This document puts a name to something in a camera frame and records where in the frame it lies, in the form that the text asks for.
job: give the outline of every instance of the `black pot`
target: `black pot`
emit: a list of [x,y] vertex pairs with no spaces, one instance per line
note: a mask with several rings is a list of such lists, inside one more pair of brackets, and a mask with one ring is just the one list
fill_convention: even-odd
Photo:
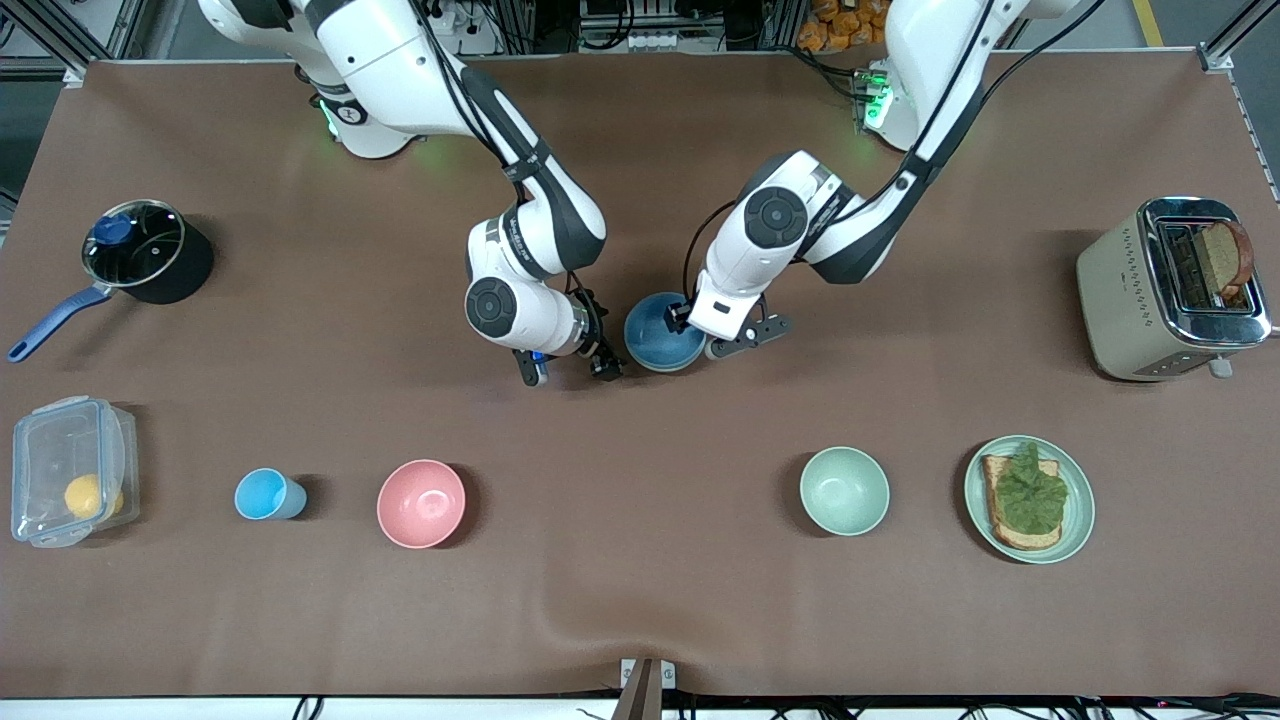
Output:
[[116,290],[142,302],[168,305],[200,290],[214,269],[214,247],[172,206],[133,200],[104,214],[81,249],[93,284],[58,304],[9,350],[9,361],[31,356],[72,315],[110,300]]

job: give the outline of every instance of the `yellow lemon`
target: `yellow lemon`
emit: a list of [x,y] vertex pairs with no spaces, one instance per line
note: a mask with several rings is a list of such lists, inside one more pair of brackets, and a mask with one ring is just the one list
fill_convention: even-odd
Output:
[[[67,502],[67,509],[72,511],[72,515],[79,520],[97,515],[99,510],[102,509],[102,491],[97,486],[97,474],[90,473],[72,480],[63,493],[63,501]],[[119,512],[122,507],[124,507],[124,493],[118,492],[108,518]]]

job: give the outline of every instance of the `blue pan handle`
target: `blue pan handle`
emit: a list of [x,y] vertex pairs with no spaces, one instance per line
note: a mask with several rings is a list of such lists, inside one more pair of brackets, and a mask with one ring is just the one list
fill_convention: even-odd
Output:
[[63,300],[52,310],[50,310],[47,315],[45,315],[44,320],[36,323],[36,327],[31,328],[26,337],[9,348],[9,361],[22,363],[27,357],[31,357],[31,354],[35,352],[37,347],[44,345],[44,342],[49,340],[49,336],[54,334],[54,331],[63,327],[63,323],[67,320],[72,319],[72,315],[86,307],[106,302],[111,299],[113,292],[115,292],[115,288],[111,286],[93,283],[67,300]]

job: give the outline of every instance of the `toaster slot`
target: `toaster slot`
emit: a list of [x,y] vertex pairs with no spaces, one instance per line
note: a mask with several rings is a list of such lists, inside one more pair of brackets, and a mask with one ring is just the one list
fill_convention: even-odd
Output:
[[1215,222],[1212,218],[1169,218],[1157,223],[1165,255],[1172,269],[1178,305],[1187,313],[1252,314],[1251,293],[1242,292],[1228,302],[1219,295],[1219,288],[1208,287],[1196,252],[1196,234]]

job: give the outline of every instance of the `bread slice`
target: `bread slice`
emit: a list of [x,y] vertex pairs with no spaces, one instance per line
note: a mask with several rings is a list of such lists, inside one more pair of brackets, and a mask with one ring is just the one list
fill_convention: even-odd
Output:
[[1240,223],[1219,222],[1196,233],[1196,256],[1210,292],[1230,300],[1253,277],[1253,245]]
[[[1012,461],[1002,455],[983,455],[982,474],[987,478],[987,511],[991,514],[991,524],[996,539],[1018,550],[1046,550],[1057,544],[1062,539],[1062,524],[1043,536],[1028,536],[1019,533],[1005,524],[1000,516],[1000,506],[996,503],[996,483],[1005,474],[1005,469]],[[1041,471],[1046,475],[1057,477],[1057,460],[1041,460]]]

